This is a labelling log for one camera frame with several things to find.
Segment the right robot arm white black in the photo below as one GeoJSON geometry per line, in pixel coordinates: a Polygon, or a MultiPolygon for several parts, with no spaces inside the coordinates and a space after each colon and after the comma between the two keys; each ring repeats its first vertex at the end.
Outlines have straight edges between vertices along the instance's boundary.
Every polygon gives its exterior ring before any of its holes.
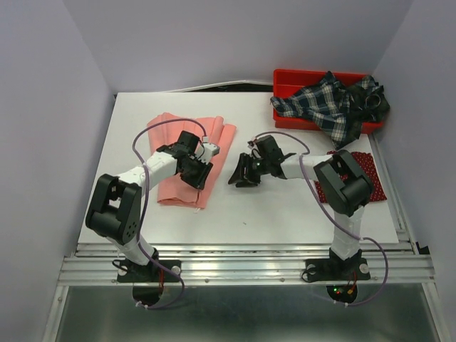
{"type": "Polygon", "coordinates": [[[365,206],[370,202],[374,185],[361,166],[346,150],[330,155],[315,156],[307,150],[301,154],[284,154],[274,137],[265,135],[249,143],[251,152],[239,155],[237,166],[228,184],[235,187],[256,187],[263,175],[282,180],[303,179],[315,198],[318,193],[312,185],[320,184],[326,203],[333,210],[329,214],[319,207],[334,225],[328,270],[336,278],[353,271],[354,257],[360,250],[361,220],[365,206]]]}

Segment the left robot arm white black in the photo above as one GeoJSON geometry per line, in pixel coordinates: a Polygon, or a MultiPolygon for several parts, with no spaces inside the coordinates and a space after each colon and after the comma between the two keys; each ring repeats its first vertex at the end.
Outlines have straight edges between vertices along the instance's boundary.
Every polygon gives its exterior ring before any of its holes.
{"type": "Polygon", "coordinates": [[[101,175],[95,185],[85,219],[87,228],[106,238],[134,263],[134,272],[149,281],[158,274],[155,248],[140,233],[143,197],[162,181],[178,175],[196,190],[203,190],[220,147],[208,138],[182,131],[177,142],[162,145],[141,165],[119,175],[101,175]]]}

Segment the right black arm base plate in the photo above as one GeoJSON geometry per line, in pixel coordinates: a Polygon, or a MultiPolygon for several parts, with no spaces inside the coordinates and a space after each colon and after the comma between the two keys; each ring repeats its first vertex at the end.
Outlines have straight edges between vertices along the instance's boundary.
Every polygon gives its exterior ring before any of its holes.
{"type": "Polygon", "coordinates": [[[365,259],[347,265],[332,259],[307,259],[301,280],[311,284],[327,282],[327,294],[336,303],[351,305],[358,296],[358,282],[371,279],[365,259]]]}

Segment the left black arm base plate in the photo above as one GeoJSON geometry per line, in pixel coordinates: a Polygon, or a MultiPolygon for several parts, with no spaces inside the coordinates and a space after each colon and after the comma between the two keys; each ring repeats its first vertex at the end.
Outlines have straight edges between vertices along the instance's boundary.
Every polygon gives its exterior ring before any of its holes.
{"type": "Polygon", "coordinates": [[[116,282],[132,285],[135,305],[144,309],[161,309],[169,306],[170,303],[159,304],[165,294],[165,286],[181,284],[179,280],[181,261],[178,259],[161,261],[161,265],[169,271],[165,271],[151,261],[147,265],[138,265],[128,259],[114,259],[111,264],[117,271],[116,282]]]}

